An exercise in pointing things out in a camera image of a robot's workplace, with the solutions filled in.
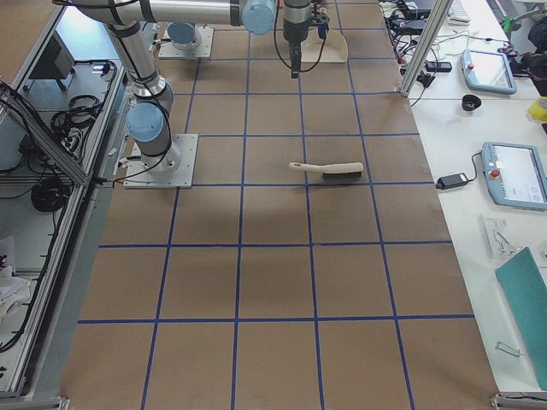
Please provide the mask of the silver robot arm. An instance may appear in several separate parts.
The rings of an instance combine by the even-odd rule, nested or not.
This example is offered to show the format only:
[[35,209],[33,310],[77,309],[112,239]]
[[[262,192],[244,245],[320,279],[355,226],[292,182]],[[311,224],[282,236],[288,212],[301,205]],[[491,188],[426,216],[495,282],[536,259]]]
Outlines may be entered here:
[[[54,1],[75,7],[87,17],[103,23],[118,56],[132,79],[132,93],[139,100],[158,98],[168,88],[158,73],[155,58],[141,32],[142,22],[198,23],[244,26],[262,35],[277,26],[278,7],[272,1]],[[328,34],[329,18],[315,1],[283,2],[283,37],[290,61],[286,66],[296,79],[303,71],[302,42],[312,26],[321,39]]]
[[202,43],[202,36],[197,31],[194,23],[169,22],[167,24],[167,34],[177,50],[194,50]]

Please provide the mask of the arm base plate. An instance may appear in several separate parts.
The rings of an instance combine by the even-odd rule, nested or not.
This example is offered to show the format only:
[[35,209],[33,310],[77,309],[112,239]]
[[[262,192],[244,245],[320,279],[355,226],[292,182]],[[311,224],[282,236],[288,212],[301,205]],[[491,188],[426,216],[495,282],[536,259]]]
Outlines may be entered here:
[[141,156],[136,142],[132,155],[139,156],[130,161],[127,168],[129,177],[122,181],[127,189],[190,189],[192,187],[197,156],[197,134],[174,134],[171,148],[162,162],[150,170],[162,157]]
[[170,22],[163,34],[158,56],[163,60],[209,58],[214,32],[211,26]]

